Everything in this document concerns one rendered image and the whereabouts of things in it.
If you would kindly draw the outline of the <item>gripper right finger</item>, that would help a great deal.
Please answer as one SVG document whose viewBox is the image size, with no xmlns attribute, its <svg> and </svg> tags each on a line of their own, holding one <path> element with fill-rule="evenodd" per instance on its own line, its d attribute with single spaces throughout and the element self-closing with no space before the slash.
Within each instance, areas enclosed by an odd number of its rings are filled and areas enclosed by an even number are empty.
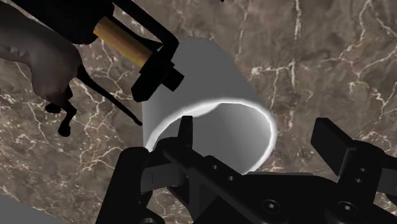
<svg viewBox="0 0 397 224">
<path fill-rule="evenodd" d="M 397 206 L 397 157 L 352 139 L 328 118 L 316 118 L 310 143 L 339 177 L 344 193 L 373 202 L 380 192 Z"/>
</svg>

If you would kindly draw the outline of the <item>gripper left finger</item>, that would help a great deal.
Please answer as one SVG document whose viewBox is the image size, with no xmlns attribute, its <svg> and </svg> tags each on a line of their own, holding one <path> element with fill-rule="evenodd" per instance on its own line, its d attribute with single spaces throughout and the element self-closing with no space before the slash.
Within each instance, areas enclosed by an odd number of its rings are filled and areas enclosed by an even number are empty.
<svg viewBox="0 0 397 224">
<path fill-rule="evenodd" d="M 166 224 L 148 209 L 153 191 L 167 188 L 189 211 L 192 224 L 252 224 L 222 194 L 240 174 L 192 149 L 193 118 L 184 116 L 176 137 L 153 151 L 124 149 L 118 157 L 95 224 Z"/>
</svg>

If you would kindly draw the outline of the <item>white cylindrical cup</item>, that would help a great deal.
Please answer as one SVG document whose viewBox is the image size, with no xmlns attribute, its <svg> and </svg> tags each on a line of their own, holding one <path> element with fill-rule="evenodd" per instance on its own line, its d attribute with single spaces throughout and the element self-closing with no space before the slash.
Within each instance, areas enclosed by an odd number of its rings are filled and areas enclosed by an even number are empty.
<svg viewBox="0 0 397 224">
<path fill-rule="evenodd" d="M 177 135 L 182 116 L 192 116 L 194 151 L 240 174 L 257 170 L 275 147 L 277 125 L 230 54 L 211 40 L 188 38 L 172 62 L 184 79 L 175 91 L 160 86 L 142 103 L 144 147 L 153 151 Z"/>
</svg>

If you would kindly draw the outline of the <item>black and gold tool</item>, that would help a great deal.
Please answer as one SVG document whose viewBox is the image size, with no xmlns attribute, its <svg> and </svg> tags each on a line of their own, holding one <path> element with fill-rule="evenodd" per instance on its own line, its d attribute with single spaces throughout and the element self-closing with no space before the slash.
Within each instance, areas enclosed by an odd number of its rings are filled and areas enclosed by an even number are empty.
<svg viewBox="0 0 397 224">
<path fill-rule="evenodd" d="M 184 78 L 171 62 L 179 45 L 178 39 L 132 0 L 110 1 L 162 42 L 160 50 L 150 50 L 112 16 L 103 17 L 94 28 L 96 36 L 141 67 L 140 76 L 131 87 L 134 100 L 147 101 L 160 85 L 175 91 Z"/>
</svg>

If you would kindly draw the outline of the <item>grey-brown horse figure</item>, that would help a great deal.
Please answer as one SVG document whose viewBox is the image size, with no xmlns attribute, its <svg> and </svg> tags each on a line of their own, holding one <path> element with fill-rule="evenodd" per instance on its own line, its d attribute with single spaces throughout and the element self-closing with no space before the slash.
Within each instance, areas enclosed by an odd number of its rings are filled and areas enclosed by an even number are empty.
<svg viewBox="0 0 397 224">
<path fill-rule="evenodd" d="M 137 125 L 143 124 L 133 112 L 91 79 L 78 49 L 71 42 L 3 1 L 0 1 L 0 59 L 27 65 L 34 93 L 49 102 L 45 106 L 46 111 L 66 112 L 58 129 L 63 137 L 70 135 L 69 124 L 77 113 L 69 102 L 73 96 L 69 83 L 74 78 L 111 101 Z"/>
</svg>

